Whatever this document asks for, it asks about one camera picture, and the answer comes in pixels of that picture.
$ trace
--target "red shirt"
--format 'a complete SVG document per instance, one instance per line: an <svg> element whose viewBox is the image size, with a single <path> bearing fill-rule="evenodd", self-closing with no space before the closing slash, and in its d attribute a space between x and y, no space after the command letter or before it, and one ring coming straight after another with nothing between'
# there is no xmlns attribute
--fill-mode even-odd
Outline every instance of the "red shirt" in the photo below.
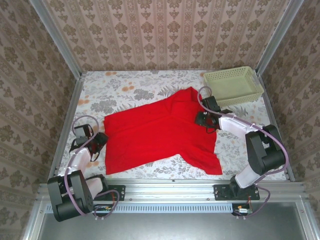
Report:
<svg viewBox="0 0 320 240"><path fill-rule="evenodd" d="M114 174L176 154L210 175L222 175L214 154L217 134L195 124L203 111L189 87L172 96L104 118L106 174Z"/></svg>

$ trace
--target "wall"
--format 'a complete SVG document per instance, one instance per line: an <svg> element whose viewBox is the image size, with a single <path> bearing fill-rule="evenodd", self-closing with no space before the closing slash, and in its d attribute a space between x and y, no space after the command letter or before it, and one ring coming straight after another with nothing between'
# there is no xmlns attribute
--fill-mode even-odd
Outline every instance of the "wall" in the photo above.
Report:
<svg viewBox="0 0 320 240"><path fill-rule="evenodd" d="M306 0L262 75L289 152L320 223L320 1Z"/></svg>
<svg viewBox="0 0 320 240"><path fill-rule="evenodd" d="M0 1L0 239L47 181L75 80L28 0Z"/></svg>
<svg viewBox="0 0 320 240"><path fill-rule="evenodd" d="M289 0L44 0L83 71L255 68Z"/></svg>

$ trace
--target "green plastic basket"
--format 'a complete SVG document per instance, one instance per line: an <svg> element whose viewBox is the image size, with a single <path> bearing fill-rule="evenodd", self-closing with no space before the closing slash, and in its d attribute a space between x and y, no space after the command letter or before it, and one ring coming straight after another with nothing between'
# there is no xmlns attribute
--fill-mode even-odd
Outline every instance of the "green plastic basket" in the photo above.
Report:
<svg viewBox="0 0 320 240"><path fill-rule="evenodd" d="M203 76L220 107L256 101L264 93L249 66L207 72Z"/></svg>

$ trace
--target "ventilation grille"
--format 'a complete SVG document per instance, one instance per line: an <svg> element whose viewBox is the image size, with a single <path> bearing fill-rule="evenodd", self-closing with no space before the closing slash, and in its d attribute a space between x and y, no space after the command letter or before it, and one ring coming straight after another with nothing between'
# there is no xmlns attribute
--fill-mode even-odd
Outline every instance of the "ventilation grille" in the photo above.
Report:
<svg viewBox="0 0 320 240"><path fill-rule="evenodd" d="M142 214L183 214L183 213L232 213L232 203L119 203L114 213L142 213ZM46 206L45 213L53 213L51 204ZM105 211L98 210L97 213L105 213Z"/></svg>

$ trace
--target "floral mattress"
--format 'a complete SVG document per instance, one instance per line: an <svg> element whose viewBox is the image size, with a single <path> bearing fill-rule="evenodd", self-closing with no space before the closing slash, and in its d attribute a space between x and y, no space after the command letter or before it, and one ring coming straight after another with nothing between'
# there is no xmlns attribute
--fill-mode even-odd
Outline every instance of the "floral mattress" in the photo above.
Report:
<svg viewBox="0 0 320 240"><path fill-rule="evenodd" d="M99 131L104 132L103 119L119 111L150 104L165 99L180 89L193 87L198 90L204 85L204 70L166 71L91 71L87 72L74 118L91 115L99 121ZM257 101L227 107L237 116L252 123L268 125L269 118L262 97ZM95 122L82 118L78 124L90 124L97 131ZM63 158L62 170L68 163L69 149L75 136L70 131ZM105 147L97 161L86 166L85 177L106 174ZM215 153L220 160L223 175L208 175L202 169L186 163L177 154L150 162L127 171L108 175L109 178L125 179L200 179L228 180L247 164L246 143L230 132L219 130ZM268 176L267 180L286 180L284 173Z"/></svg>

